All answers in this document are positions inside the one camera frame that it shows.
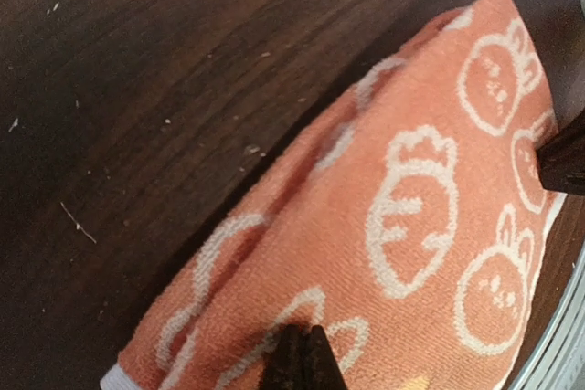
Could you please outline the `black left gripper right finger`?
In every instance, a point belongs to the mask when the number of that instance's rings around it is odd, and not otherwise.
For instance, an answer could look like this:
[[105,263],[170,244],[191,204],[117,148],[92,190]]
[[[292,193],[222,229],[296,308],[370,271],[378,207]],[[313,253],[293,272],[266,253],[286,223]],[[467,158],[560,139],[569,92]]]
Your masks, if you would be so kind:
[[303,389],[347,389],[346,382],[322,326],[313,326],[304,336],[301,358]]

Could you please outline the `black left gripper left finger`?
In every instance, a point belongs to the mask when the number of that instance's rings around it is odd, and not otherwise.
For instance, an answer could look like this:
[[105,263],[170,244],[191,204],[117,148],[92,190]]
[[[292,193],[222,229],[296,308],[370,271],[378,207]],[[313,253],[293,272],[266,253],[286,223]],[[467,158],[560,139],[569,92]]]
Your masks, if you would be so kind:
[[285,326],[273,352],[267,357],[259,384],[261,390],[304,389],[304,333],[294,324]]

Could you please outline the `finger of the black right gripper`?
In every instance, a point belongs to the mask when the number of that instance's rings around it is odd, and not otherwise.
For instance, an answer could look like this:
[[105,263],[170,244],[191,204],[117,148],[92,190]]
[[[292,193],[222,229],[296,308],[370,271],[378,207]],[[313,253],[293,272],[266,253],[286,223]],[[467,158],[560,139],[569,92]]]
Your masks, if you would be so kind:
[[537,149],[539,179],[549,190],[569,195],[585,195],[585,113],[582,111],[567,127]]

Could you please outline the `orange bunny pattern towel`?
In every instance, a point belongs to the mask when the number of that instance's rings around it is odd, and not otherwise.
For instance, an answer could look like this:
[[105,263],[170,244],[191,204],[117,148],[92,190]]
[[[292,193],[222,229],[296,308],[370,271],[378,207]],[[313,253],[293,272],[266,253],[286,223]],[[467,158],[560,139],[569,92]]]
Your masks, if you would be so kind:
[[103,389],[254,389],[286,324],[352,389],[500,389],[563,196],[513,0],[430,21],[292,142],[138,325]]

